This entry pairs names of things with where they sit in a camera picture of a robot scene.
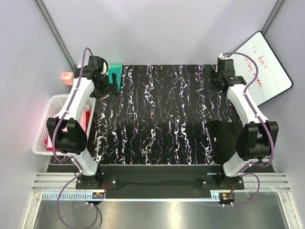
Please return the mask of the pink t shirt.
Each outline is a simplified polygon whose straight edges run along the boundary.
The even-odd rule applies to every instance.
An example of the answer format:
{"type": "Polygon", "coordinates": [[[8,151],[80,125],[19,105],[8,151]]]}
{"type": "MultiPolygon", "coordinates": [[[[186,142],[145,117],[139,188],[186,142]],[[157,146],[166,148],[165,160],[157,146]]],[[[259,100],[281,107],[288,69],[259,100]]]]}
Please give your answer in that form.
{"type": "MultiPolygon", "coordinates": [[[[89,119],[91,115],[91,109],[88,108],[88,106],[85,106],[82,115],[81,115],[81,127],[82,129],[87,132],[88,130],[88,125],[89,125],[89,119]]],[[[52,150],[52,143],[51,143],[51,137],[48,135],[48,138],[45,140],[45,143],[47,145],[47,150],[51,151],[52,150]]]]}

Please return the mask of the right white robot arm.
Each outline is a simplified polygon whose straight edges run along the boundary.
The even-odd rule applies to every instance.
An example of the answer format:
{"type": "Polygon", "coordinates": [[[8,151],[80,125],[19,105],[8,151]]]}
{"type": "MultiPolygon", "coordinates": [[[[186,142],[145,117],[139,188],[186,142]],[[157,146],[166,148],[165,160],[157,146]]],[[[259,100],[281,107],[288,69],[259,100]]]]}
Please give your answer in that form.
{"type": "Polygon", "coordinates": [[[242,76],[237,76],[233,59],[220,54],[217,68],[207,70],[210,86],[222,92],[232,103],[240,122],[207,122],[215,162],[220,165],[216,175],[201,178],[203,189],[243,188],[243,172],[251,166],[269,167],[275,156],[279,126],[264,116],[242,76]]]}

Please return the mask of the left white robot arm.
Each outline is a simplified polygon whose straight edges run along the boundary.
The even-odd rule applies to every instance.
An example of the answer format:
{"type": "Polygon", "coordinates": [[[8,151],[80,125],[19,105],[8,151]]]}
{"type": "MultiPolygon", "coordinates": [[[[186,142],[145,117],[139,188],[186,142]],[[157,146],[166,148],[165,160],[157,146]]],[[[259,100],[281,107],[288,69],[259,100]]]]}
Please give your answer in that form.
{"type": "Polygon", "coordinates": [[[63,108],[46,123],[54,157],[58,151],[66,155],[79,169],[78,181],[93,189],[102,185],[103,177],[87,149],[91,121],[83,112],[89,99],[118,95],[121,81],[121,64],[109,65],[102,57],[91,55],[88,64],[74,73],[72,90],[63,108]]]}

